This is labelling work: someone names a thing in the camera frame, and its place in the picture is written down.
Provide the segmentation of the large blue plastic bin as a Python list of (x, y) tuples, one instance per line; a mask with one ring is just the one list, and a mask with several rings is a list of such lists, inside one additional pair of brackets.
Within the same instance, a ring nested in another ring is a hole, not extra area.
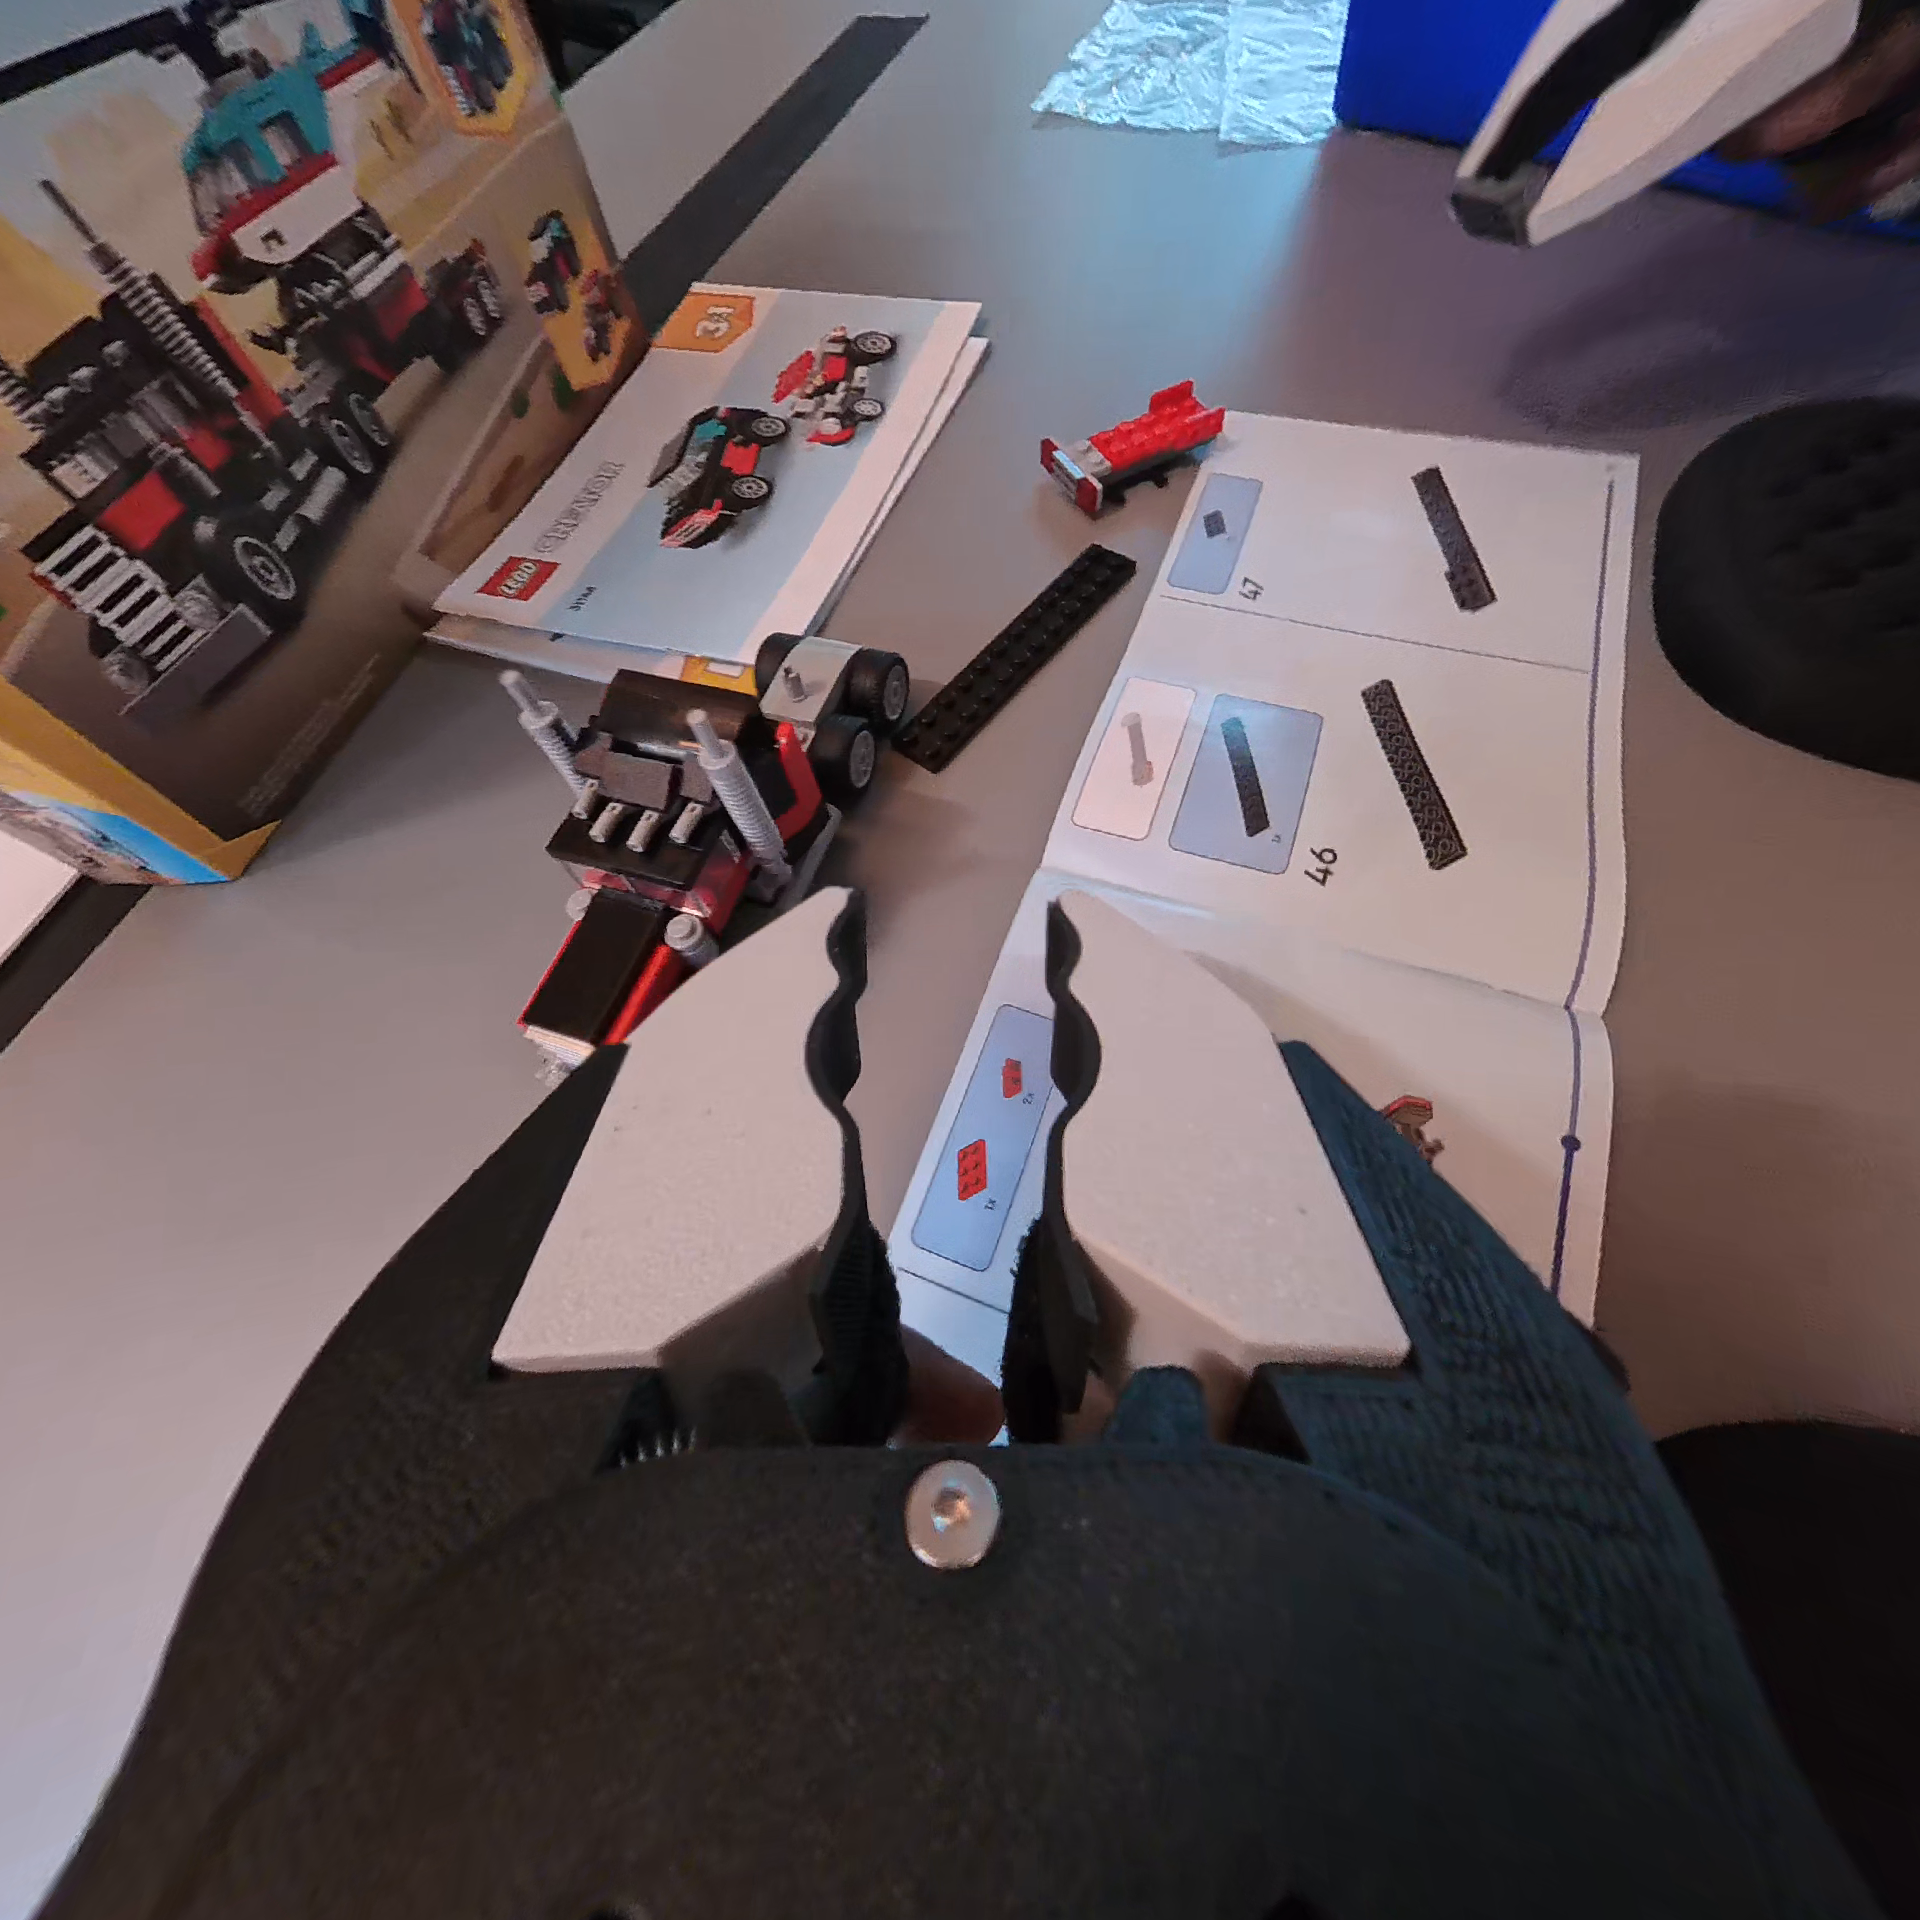
[[(1348, 128), (1458, 146), (1458, 167), (1550, 7), (1548, 1), (1351, 5), (1335, 78), (1335, 117)], [(1860, 32), (1901, 10), (1906, 5), (1863, 5)], [(1796, 181), (1783, 163), (1727, 161), (1714, 155), (1714, 146), (1654, 185), (1678, 185), (1714, 201), (1770, 211), (1804, 209)]]

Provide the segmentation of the black red lego truck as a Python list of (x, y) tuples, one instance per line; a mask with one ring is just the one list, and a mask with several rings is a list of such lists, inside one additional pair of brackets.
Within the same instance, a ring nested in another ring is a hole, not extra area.
[(624, 1042), (719, 954), (741, 909), (805, 897), (906, 719), (898, 653), (774, 632), (752, 664), (749, 689), (616, 670), (581, 727), (499, 672), (570, 800), (547, 841), (575, 879), (570, 929), (519, 1011), (548, 1075)]

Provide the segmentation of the lego set box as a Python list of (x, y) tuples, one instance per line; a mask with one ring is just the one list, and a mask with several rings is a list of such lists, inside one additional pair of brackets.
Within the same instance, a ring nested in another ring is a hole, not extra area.
[(4, 837), (236, 877), (642, 354), (535, 5), (4, 5)]

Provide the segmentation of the person's right hand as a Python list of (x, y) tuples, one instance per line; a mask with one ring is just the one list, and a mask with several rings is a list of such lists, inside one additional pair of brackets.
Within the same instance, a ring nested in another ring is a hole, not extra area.
[(1886, 16), (1834, 64), (1714, 146), (1727, 161), (1775, 161), (1816, 221), (1867, 209), (1915, 181), (1918, 13)]

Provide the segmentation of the clear plastic bag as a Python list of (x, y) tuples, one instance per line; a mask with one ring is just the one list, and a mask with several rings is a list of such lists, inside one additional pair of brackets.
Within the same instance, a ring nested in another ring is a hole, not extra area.
[(1307, 147), (1335, 125), (1347, 1), (1114, 1), (1030, 103), (1095, 128)]

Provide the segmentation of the open lego instruction booklet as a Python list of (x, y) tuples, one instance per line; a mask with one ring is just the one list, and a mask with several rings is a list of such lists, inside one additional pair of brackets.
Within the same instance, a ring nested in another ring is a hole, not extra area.
[(1000, 1368), (1067, 889), (1317, 1049), (1592, 1320), (1636, 488), (1624, 455), (1228, 416), (906, 1191), (912, 1328)]

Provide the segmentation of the small dark lego plate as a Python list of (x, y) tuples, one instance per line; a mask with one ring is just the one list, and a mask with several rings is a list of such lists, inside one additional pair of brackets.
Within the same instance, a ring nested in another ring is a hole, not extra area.
[(1456, 171), (1448, 208), (1456, 226), (1480, 241), (1530, 248), (1530, 219), (1552, 167), (1525, 160), (1509, 176)]

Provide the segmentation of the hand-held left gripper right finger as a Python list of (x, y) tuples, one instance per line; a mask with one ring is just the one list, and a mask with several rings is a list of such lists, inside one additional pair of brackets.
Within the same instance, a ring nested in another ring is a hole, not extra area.
[(1186, 951), (1086, 893), (1046, 907), (1039, 1211), (1015, 1261), (1005, 1431), (1056, 1442), (1151, 1368), (1231, 1433), (1258, 1368), (1389, 1373), (1411, 1339), (1288, 1055)]

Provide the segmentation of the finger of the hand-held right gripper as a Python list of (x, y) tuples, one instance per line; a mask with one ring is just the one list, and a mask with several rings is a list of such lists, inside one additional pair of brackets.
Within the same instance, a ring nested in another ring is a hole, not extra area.
[(1624, 78), (1548, 141), (1531, 248), (1656, 185), (1846, 53), (1856, 1), (1698, 1)]
[(1456, 185), (1506, 185), (1692, 9), (1692, 1), (1555, 1), (1480, 118)]

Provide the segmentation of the car cover instruction booklet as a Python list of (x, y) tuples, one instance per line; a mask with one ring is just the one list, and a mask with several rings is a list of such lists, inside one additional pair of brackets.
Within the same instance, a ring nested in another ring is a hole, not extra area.
[(436, 598), (445, 647), (608, 679), (810, 632), (976, 371), (973, 302), (698, 282)]

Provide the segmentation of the grey red lego assembly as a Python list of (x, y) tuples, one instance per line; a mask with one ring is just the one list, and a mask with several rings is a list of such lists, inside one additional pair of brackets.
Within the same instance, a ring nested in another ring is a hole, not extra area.
[(1082, 514), (1098, 519), (1141, 481), (1162, 485), (1178, 463), (1202, 455), (1224, 423), (1228, 408), (1199, 401), (1186, 378), (1154, 391), (1139, 416), (1086, 438), (1044, 438), (1039, 466)]

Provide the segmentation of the long black lego plate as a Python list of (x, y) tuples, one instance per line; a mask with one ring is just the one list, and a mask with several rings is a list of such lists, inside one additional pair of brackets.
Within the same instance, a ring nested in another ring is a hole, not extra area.
[(893, 738), (896, 753), (939, 775), (1136, 576), (1136, 560), (1088, 543)]

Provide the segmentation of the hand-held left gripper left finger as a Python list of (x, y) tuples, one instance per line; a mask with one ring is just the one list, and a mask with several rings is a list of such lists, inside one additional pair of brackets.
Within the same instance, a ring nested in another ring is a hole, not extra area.
[(893, 1434), (900, 1302), (848, 1113), (866, 982), (866, 899), (824, 885), (610, 1049), (501, 1368), (630, 1371), (613, 1448)]

